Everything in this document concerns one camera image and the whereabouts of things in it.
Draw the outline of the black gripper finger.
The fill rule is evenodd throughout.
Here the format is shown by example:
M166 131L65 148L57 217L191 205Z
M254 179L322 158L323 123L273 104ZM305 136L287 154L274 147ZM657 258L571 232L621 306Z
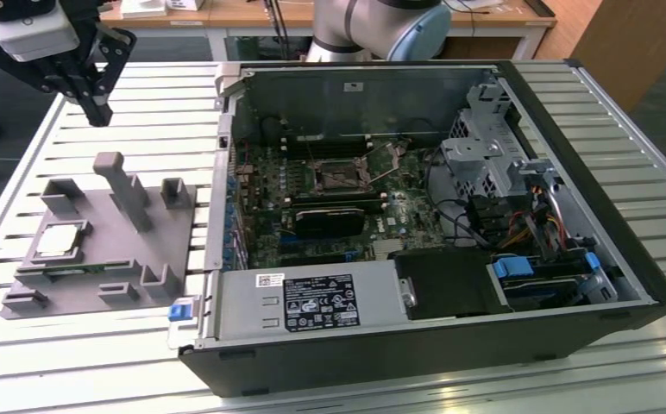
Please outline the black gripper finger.
M71 51L21 62L0 46L0 70L35 90L62 93L82 107L89 124L99 126L99 104L94 99L98 69L91 47L78 46Z
M114 112L107 100L131 57L135 44L137 36L133 32L119 28L109 28L106 25L98 25L98 51L106 59L106 65L98 71L98 80L95 81L94 88L98 119L93 122L93 125L97 127L105 127L110 124Z

